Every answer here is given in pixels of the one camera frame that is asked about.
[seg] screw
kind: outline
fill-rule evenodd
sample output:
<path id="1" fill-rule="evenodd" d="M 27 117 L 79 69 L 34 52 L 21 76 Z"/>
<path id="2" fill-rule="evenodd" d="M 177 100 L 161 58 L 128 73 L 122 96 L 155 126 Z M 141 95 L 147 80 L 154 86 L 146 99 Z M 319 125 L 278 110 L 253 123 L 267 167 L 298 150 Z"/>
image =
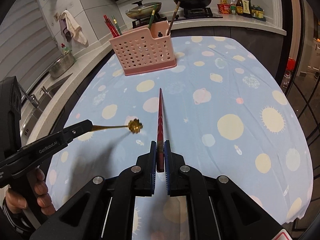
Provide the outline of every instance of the screw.
<path id="1" fill-rule="evenodd" d="M 188 171 L 190 171 L 190 167 L 187 166 L 187 165 L 182 165 L 182 166 L 180 167 L 180 171 L 182 171 L 182 172 L 188 172 Z"/>
<path id="2" fill-rule="evenodd" d="M 140 166 L 133 166 L 131 168 L 131 171 L 134 172 L 134 173 L 137 173 L 137 172 L 141 171 L 141 167 Z"/>
<path id="3" fill-rule="evenodd" d="M 227 176 L 220 176 L 218 178 L 218 180 L 221 182 L 221 183 L 227 183 L 229 181 L 228 177 Z"/>
<path id="4" fill-rule="evenodd" d="M 99 177 L 99 176 L 94 177 L 93 180 L 92 180 L 92 182 L 93 182 L 94 184 L 100 184 L 102 181 L 103 181 L 103 178 L 102 178 L 102 177 Z"/>

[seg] green chopstick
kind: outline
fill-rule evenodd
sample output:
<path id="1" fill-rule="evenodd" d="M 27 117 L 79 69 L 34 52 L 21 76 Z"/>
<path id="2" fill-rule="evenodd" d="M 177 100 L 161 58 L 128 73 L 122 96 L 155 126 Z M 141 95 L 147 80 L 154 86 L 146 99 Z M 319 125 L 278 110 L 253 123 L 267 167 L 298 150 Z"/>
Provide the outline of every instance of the green chopstick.
<path id="1" fill-rule="evenodd" d="M 116 20 L 116 18 L 115 18 L 113 15 L 112 15 L 112 19 L 113 19 L 113 21 L 114 21 L 114 23 L 115 23 L 115 25 L 116 25 L 116 27 L 117 27 L 117 30 L 118 30 L 119 34 L 122 35 L 121 30 L 120 30 L 120 28 L 119 28 L 119 25 L 117 24 L 117 20 Z"/>
<path id="2" fill-rule="evenodd" d="M 155 17 L 155 12 L 156 12 L 156 9 L 157 9 L 157 4 L 155 4 L 153 6 L 153 11 L 152 11 L 152 14 L 151 14 L 151 17 L 150 17 L 150 22 L 149 22 L 149 29 L 151 29 L 151 25 L 153 23 L 153 18 Z"/>

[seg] soy sauce bottle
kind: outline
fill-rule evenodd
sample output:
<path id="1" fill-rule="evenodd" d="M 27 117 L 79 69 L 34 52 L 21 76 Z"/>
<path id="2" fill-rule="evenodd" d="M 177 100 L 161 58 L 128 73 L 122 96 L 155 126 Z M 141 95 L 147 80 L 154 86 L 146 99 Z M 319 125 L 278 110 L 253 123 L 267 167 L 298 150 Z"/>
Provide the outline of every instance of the soy sauce bottle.
<path id="1" fill-rule="evenodd" d="M 251 18 L 251 0 L 242 0 L 243 16 Z"/>
<path id="2" fill-rule="evenodd" d="M 236 11 L 238 15 L 243 15 L 243 3 L 242 0 L 238 0 L 236 3 Z"/>

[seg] human hand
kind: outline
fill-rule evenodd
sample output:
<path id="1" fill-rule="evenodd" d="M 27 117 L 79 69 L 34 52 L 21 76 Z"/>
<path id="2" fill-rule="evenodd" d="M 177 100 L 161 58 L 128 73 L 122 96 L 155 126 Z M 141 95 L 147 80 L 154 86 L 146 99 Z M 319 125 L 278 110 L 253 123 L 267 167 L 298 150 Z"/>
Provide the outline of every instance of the human hand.
<path id="1" fill-rule="evenodd" d="M 41 207 L 43 214 L 47 216 L 52 215 L 55 212 L 55 208 L 48 194 L 48 187 L 44 182 L 44 173 L 41 169 L 36 169 L 36 177 L 37 182 L 34 185 L 34 191 L 39 195 L 37 198 L 38 205 Z M 26 199 L 11 188 L 9 188 L 5 193 L 5 201 L 9 210 L 13 214 L 18 214 L 22 209 L 26 209 L 28 207 Z"/>

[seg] light blue tablecloth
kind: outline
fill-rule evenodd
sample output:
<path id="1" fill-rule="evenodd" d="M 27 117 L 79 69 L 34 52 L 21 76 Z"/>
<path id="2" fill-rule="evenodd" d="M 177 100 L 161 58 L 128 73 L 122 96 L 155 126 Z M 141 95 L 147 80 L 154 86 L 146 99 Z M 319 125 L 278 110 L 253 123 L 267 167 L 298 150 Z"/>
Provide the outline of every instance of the light blue tablecloth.
<path id="1" fill-rule="evenodd" d="M 224 37 L 172 39 L 178 66 L 124 76 L 115 56 L 72 110 L 66 126 L 85 119 L 127 129 L 87 133 L 57 153 L 47 185 L 59 208 L 94 176 L 117 176 L 156 140 L 163 90 L 164 137 L 173 152 L 203 175 L 230 177 L 280 224 L 301 218 L 310 202 L 313 172 L 297 117 L 273 77 L 242 45 Z M 185 198 L 169 198 L 165 175 L 151 198 L 136 199 L 133 239 L 188 239 Z"/>

